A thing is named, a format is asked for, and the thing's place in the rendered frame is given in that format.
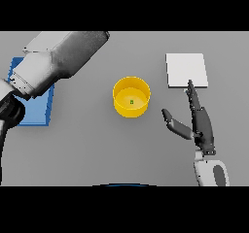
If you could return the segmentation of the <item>yellow bowl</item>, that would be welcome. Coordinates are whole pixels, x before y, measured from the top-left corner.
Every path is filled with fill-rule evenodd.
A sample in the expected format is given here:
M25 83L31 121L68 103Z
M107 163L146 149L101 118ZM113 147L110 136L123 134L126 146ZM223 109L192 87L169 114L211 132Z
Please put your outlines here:
M151 90L141 78L121 78L113 87L113 105L119 115L126 118L141 117L148 109Z

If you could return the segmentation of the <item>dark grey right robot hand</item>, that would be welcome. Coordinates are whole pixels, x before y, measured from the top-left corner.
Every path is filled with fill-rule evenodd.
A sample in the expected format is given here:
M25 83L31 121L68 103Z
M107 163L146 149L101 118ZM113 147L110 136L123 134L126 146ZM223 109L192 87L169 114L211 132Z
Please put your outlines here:
M211 120L204 107L200 106L196 89L188 81L186 94L192 115L192 128L176 120L167 109L162 109L162 116L167 128L185 140L194 140L204 155L215 155L214 136Z

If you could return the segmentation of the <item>blue tray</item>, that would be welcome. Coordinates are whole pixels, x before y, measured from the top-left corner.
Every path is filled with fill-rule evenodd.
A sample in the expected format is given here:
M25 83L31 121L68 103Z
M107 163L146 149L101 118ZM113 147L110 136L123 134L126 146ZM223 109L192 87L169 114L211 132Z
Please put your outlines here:
M46 55L35 52L12 59L8 82L18 91L17 100L25 106L25 116L19 126L49 125L55 78Z

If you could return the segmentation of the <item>pale square measuring scale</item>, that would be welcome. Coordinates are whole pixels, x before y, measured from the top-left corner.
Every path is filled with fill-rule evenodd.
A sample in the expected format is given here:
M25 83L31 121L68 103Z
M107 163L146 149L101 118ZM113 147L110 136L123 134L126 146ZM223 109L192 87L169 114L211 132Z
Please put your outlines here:
M169 88L186 88L189 81L197 88L208 87L202 53L167 53L165 63Z

